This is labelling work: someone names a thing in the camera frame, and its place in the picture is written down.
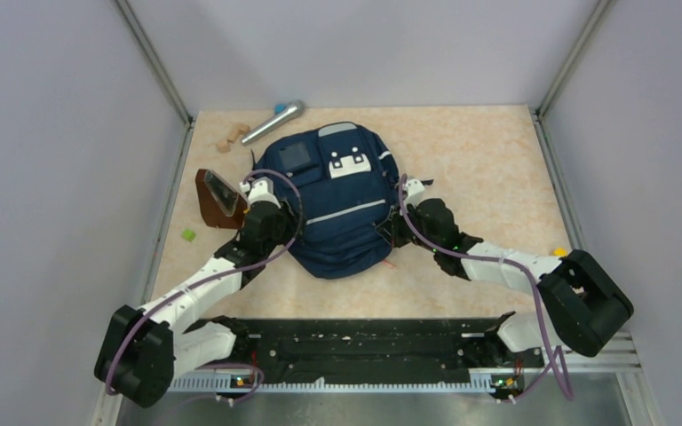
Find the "wooden table surface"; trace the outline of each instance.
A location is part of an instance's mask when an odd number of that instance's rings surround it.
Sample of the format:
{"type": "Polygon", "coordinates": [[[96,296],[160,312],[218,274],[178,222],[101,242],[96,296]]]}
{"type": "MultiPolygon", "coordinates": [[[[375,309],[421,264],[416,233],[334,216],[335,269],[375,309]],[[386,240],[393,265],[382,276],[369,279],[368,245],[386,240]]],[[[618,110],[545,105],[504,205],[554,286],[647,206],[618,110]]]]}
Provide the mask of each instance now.
{"type": "MultiPolygon", "coordinates": [[[[526,106],[308,108],[305,114],[244,147],[221,154],[216,143],[236,122],[256,126],[271,111],[201,112],[178,190],[153,297],[188,278],[233,230],[200,217],[194,175],[213,169],[234,187],[273,141],[326,124],[352,121],[380,135],[400,173],[435,179],[428,197],[453,210],[462,231],[512,249],[550,254],[569,249],[566,231],[526,106]],[[197,233],[192,242],[185,228],[197,233]]],[[[206,316],[242,318],[493,317],[533,310],[532,298],[495,284],[449,277],[428,251],[409,245],[379,264],[341,280],[318,280],[291,255],[268,265],[244,290],[206,316]]]]}

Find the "navy blue backpack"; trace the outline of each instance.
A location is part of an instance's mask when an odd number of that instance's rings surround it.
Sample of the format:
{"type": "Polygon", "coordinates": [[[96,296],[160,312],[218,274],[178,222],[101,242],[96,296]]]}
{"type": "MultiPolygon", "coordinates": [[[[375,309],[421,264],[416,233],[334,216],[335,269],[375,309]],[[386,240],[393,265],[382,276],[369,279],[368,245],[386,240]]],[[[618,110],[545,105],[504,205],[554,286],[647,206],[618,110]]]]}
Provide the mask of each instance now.
{"type": "MultiPolygon", "coordinates": [[[[287,136],[273,142],[254,169],[279,171],[299,189],[306,226],[289,252],[315,277],[353,275],[391,253],[376,226],[397,202],[399,170],[377,134],[338,122],[287,136]]],[[[276,197],[298,211],[289,186],[269,178],[276,197]]]]}

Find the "gray wall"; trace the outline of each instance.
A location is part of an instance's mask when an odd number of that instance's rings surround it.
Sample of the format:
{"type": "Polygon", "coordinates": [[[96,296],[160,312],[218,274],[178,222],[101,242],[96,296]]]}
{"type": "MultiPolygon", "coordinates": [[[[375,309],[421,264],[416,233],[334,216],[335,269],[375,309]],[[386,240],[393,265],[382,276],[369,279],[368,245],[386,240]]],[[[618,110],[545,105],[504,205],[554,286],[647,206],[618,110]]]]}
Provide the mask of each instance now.
{"type": "Polygon", "coordinates": [[[669,424],[682,424],[682,2],[617,2],[550,116],[583,233],[631,297],[669,424]]]}
{"type": "Polygon", "coordinates": [[[132,0],[192,111],[532,104],[595,0],[132,0]]]}
{"type": "Polygon", "coordinates": [[[182,138],[110,1],[0,1],[0,426],[90,420],[182,138]]]}

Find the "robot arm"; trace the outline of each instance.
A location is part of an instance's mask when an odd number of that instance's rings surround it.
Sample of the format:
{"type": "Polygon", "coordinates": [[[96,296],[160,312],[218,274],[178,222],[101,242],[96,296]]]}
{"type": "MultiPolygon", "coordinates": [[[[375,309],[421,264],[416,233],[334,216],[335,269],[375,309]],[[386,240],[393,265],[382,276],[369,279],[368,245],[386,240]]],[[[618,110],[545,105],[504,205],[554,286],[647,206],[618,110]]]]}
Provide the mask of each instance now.
{"type": "Polygon", "coordinates": [[[231,355],[237,335],[228,319],[190,327],[214,303],[244,288],[262,272],[264,265],[247,266],[265,261],[276,246],[291,239],[299,225],[289,207],[273,195],[270,179],[252,183],[248,202],[250,210],[242,229],[194,275],[152,302],[137,309],[125,305],[114,313],[94,369],[99,380],[106,380],[124,339],[146,312],[149,318],[123,350],[111,377],[111,386],[136,404],[152,406],[173,379],[231,355]],[[221,278],[213,279],[217,274],[221,278]]]}
{"type": "MultiPolygon", "coordinates": [[[[434,250],[435,262],[449,275],[465,280],[485,280],[532,295],[537,285],[545,315],[551,319],[552,345],[564,343],[587,357],[597,355],[634,312],[631,302],[589,253],[574,250],[568,256],[535,256],[500,248],[481,238],[460,233],[453,213],[441,199],[424,198],[417,179],[406,182],[405,203],[411,222],[427,241],[449,251],[468,255],[457,258],[434,250]],[[527,278],[518,264],[533,277],[527,278]]],[[[409,242],[431,249],[413,234],[403,216],[392,221],[394,244],[409,242]]],[[[513,314],[497,330],[512,352],[541,346],[542,338],[533,313],[513,314]]]]}

